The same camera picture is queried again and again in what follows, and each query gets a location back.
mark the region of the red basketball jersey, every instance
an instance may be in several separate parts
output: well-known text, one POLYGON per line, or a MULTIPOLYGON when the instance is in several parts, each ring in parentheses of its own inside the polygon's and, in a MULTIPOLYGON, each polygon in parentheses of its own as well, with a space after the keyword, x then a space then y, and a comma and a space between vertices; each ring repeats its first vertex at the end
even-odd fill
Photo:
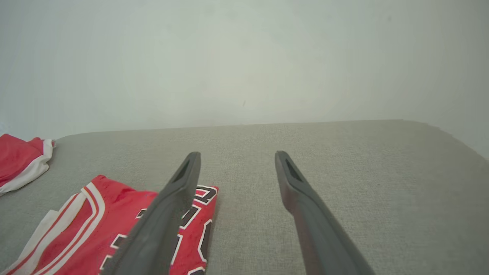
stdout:
MULTIPOLYGON (((218 189, 198 186, 178 233, 171 275, 205 271, 218 189)), ((98 176, 50 210, 19 259, 2 274, 99 274, 157 196, 98 176)))
POLYGON ((55 143, 38 137, 31 141, 0 136, 0 196, 38 178, 49 168, 55 143))

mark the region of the gray fabric surface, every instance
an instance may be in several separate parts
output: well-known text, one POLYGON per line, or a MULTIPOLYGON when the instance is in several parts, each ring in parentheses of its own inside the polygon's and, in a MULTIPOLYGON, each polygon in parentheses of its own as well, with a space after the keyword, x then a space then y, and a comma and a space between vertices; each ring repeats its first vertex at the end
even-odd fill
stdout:
POLYGON ((49 209, 98 174, 160 191, 191 151, 221 190, 208 275, 304 274, 282 206, 285 150, 379 275, 489 274, 489 164, 426 124, 351 121, 88 133, 57 141, 50 169, 0 198, 0 270, 49 209))

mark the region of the white wall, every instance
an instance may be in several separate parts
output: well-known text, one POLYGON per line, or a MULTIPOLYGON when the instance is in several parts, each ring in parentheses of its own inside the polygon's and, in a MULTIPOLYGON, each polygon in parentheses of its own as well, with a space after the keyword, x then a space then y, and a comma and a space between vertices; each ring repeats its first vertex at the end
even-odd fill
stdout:
POLYGON ((21 138, 403 118, 489 158, 489 1, 2 0, 21 138))

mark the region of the printed number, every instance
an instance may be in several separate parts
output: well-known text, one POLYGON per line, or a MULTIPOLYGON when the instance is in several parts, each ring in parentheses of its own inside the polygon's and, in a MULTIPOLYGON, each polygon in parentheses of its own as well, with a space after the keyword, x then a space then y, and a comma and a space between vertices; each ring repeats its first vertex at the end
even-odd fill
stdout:
MULTIPOLYGON (((207 248, 209 247, 209 236, 211 234, 211 226, 212 226, 212 220, 208 220, 207 222, 205 222, 204 228, 202 230, 202 235, 200 236, 199 247, 197 248, 200 255, 200 259, 204 263, 207 262, 207 248)), ((182 239, 183 236, 177 234, 177 244, 175 246, 175 252, 173 253, 173 258, 171 263, 172 265, 175 262, 175 258, 177 257, 178 249, 180 248, 180 243, 182 242, 182 239)))
POLYGON ((199 255, 202 262, 207 262, 207 247, 209 246, 209 235, 211 234, 212 220, 208 220, 204 224, 204 230, 202 230, 202 236, 200 236, 199 242, 199 255))
POLYGON ((200 210, 200 207, 192 205, 187 213, 185 213, 185 215, 182 217, 180 228, 183 230, 187 229, 187 226, 194 220, 200 210))
POLYGON ((126 235, 123 234, 117 234, 115 239, 112 241, 111 247, 114 249, 119 249, 121 246, 122 242, 127 238, 126 235))
POLYGON ((209 202, 214 198, 214 196, 217 194, 217 190, 213 187, 207 187, 207 186, 202 186, 202 185, 197 185, 196 190, 201 190, 204 191, 203 195, 195 194, 194 199, 208 205, 209 202))
POLYGON ((104 261, 102 262, 102 265, 100 266, 100 270, 104 270, 104 268, 107 267, 107 264, 109 263, 110 259, 112 259, 112 256, 105 255, 104 261))
POLYGON ((136 215, 136 219, 140 219, 144 215, 144 212, 146 212, 146 208, 143 208, 141 209, 141 211, 139 211, 139 213, 136 215))

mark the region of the red jersey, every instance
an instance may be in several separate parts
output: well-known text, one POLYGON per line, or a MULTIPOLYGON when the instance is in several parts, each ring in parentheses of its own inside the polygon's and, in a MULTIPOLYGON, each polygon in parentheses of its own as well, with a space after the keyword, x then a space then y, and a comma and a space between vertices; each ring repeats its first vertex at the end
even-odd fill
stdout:
MULTIPOLYGON (((205 271, 217 192, 217 187, 197 186, 182 218, 171 275, 205 271)), ((59 211, 48 212, 2 274, 98 274, 156 196, 102 175, 94 178, 59 211)))
POLYGON ((38 137, 31 141, 0 136, 0 196, 35 180, 49 168, 55 143, 38 137))

